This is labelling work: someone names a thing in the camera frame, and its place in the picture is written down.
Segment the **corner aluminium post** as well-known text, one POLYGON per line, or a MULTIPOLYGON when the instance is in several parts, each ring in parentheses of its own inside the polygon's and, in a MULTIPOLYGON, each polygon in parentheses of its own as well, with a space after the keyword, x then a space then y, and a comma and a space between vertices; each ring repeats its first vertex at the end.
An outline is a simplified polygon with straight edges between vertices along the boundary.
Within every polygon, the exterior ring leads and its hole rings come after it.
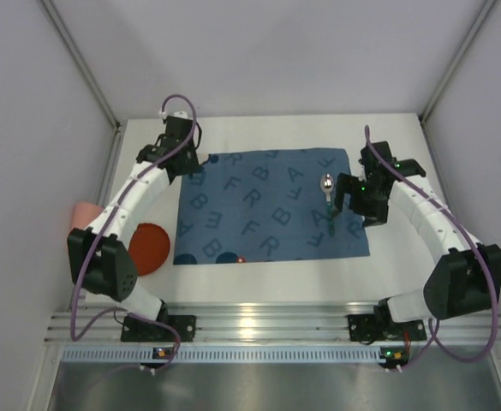
POLYGON ((426 125, 432 113, 435 111, 440 99, 444 96, 458 69, 463 64, 464 59, 477 38, 480 36, 484 26, 495 12, 499 3, 499 0, 484 0, 480 3, 478 11, 474 15, 469 27, 466 29, 461 41, 456 47, 456 50, 450 58, 449 63, 438 81, 438 84, 433 89, 423 111, 418 115, 420 125, 422 127, 426 125))
POLYGON ((118 130, 121 126, 121 123, 116 118, 116 115, 114 114, 113 109, 110 107, 110 104, 107 101, 102 88, 100 87, 95 75, 93 74, 83 53, 81 52, 80 47, 77 45, 58 7, 55 5, 55 2, 51 0, 38 0, 37 3, 56 31, 59 39, 68 52, 71 61, 79 71, 81 78, 85 82, 86 87, 98 104, 98 107, 101 109, 101 112, 103 113, 105 119, 114 130, 118 130))

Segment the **aluminium front rail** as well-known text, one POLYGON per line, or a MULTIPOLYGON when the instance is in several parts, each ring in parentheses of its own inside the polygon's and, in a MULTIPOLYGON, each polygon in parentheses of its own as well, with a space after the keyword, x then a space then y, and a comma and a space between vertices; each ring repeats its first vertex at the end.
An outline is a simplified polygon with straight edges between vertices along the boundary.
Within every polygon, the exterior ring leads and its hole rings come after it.
MULTIPOLYGON (((78 309, 76 330, 81 331, 105 307, 78 309)), ((347 317, 372 314, 371 303, 346 304, 170 304, 170 314, 196 317, 196 343, 349 343, 347 317)), ((70 313, 53 313, 45 332, 46 343, 68 343, 70 313)), ((478 345, 490 336, 490 312, 441 321, 438 338, 445 345, 478 345)), ((121 325, 107 313, 81 338, 80 343, 120 342, 121 325)))

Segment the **blue letter placemat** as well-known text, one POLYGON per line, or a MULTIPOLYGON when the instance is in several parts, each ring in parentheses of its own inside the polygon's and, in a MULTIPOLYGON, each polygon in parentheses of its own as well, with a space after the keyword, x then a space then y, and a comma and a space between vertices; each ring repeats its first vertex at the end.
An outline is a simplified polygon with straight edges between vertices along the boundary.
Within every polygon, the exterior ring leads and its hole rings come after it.
POLYGON ((350 172, 344 149, 212 154, 182 178, 176 265, 346 259, 370 254, 362 217, 329 220, 323 175, 350 172))

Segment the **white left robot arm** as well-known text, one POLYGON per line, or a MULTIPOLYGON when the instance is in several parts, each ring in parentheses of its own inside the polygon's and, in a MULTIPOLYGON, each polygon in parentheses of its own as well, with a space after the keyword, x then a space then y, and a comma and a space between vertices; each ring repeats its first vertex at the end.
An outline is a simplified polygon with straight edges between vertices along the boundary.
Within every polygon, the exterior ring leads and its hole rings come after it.
POLYGON ((151 205, 178 176, 197 172, 202 161, 194 133, 198 122, 184 111, 163 115, 158 141, 136 156, 127 180, 84 229, 72 229, 67 245, 74 297, 82 290, 103 295, 121 309, 156 321, 164 302, 140 283, 128 248, 151 205))

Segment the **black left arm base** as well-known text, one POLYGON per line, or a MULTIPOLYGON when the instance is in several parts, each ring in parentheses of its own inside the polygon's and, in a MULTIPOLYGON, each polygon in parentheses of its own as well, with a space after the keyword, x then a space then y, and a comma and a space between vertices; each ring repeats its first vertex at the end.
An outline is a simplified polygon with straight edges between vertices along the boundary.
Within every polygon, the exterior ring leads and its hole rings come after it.
MULTIPOLYGON (((170 315, 167 325, 179 335, 182 343, 194 340, 197 317, 194 315, 170 315)), ((120 337, 123 343, 167 343, 176 340, 172 331, 127 316, 122 322, 120 337)))

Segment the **right corner aluminium post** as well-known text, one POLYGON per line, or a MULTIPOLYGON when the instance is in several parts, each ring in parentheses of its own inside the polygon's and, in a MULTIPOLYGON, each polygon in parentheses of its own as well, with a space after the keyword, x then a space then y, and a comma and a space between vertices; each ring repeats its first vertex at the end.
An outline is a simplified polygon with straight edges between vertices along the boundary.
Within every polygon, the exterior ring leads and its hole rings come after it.
POLYGON ((499 3, 499 0, 484 0, 480 3, 478 11, 474 15, 469 27, 466 29, 461 41, 456 47, 456 50, 450 58, 449 63, 438 81, 438 84, 433 89, 423 111, 418 115, 420 125, 422 127, 426 125, 432 113, 435 111, 440 99, 444 96, 458 69, 463 64, 464 59, 477 38, 480 36, 484 26, 495 12, 499 3))

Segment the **red round plate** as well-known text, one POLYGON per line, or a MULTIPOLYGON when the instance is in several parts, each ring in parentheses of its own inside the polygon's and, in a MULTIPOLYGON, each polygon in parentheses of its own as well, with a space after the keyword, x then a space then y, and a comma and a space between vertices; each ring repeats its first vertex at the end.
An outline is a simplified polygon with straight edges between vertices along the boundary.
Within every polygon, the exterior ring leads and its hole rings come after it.
POLYGON ((128 253, 134 261, 139 277, 158 270, 170 253, 170 238, 155 223, 140 223, 129 243, 128 253))

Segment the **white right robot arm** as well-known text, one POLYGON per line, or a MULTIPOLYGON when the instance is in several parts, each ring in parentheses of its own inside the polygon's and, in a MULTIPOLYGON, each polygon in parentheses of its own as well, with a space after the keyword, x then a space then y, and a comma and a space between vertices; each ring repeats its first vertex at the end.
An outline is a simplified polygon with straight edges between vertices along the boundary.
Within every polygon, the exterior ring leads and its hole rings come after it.
POLYGON ((424 241, 435 264, 425 284, 386 297, 373 312, 386 325, 419 319, 452 319, 491 308, 501 289, 501 249, 484 245, 453 222, 450 209, 434 193, 424 169, 413 159, 384 166, 373 160, 359 178, 341 173, 333 210, 348 207, 363 227, 386 223, 395 204, 424 241))

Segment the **pink plastic cup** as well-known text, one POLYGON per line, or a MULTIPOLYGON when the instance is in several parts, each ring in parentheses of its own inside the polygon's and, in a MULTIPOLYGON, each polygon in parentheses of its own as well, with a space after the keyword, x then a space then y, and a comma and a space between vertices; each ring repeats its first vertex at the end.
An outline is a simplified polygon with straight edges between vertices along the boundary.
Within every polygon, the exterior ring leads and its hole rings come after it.
POLYGON ((101 214, 102 210, 103 207, 100 205, 88 202, 77 202, 73 207, 70 228, 84 229, 101 214))

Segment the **left corner aluminium post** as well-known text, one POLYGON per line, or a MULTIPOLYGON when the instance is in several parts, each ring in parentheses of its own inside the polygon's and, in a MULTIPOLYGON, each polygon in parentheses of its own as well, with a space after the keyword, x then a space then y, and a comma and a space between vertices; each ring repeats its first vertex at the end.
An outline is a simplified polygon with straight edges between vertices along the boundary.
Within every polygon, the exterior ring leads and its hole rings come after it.
POLYGON ((101 109, 101 112, 103 113, 105 119, 114 130, 118 130, 121 126, 121 123, 116 118, 116 115, 114 114, 113 109, 110 107, 110 104, 107 101, 102 88, 100 87, 95 75, 93 74, 83 53, 81 52, 80 47, 77 45, 58 7, 55 5, 55 2, 51 0, 38 0, 37 3, 56 31, 59 39, 68 52, 71 61, 79 71, 81 78, 85 82, 86 87, 98 104, 98 107, 101 109))

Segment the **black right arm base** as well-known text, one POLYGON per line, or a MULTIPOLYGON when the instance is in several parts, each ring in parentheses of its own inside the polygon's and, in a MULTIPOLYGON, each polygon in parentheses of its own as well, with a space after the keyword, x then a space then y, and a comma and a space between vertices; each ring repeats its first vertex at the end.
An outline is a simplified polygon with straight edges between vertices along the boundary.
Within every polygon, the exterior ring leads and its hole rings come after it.
POLYGON ((351 342, 370 345, 375 342, 426 341, 425 326, 421 320, 405 323, 380 321, 374 314, 350 314, 347 316, 351 342))

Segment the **green handled spoon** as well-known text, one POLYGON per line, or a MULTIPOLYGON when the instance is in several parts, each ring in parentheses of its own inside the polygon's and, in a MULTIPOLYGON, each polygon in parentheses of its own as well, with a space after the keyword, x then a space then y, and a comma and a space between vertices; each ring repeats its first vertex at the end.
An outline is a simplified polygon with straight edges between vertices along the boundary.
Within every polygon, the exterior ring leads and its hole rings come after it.
POLYGON ((334 223, 334 218, 332 216, 333 213, 332 193, 334 191, 334 179, 330 174, 326 173, 321 176, 320 188, 325 195, 329 236, 333 237, 335 235, 335 223, 334 223))

